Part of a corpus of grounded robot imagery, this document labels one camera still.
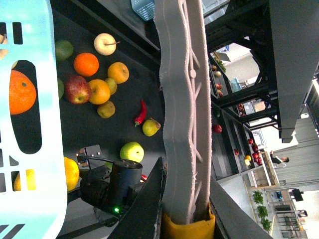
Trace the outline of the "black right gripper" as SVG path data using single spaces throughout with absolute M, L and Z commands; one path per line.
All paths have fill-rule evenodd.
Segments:
M 158 158 L 147 181 L 140 163 L 103 158 L 99 145 L 80 149 L 76 158 L 81 167 L 76 199 L 93 206 L 100 224 L 112 227 L 119 221 L 108 238 L 161 238 L 166 183 L 164 157 Z

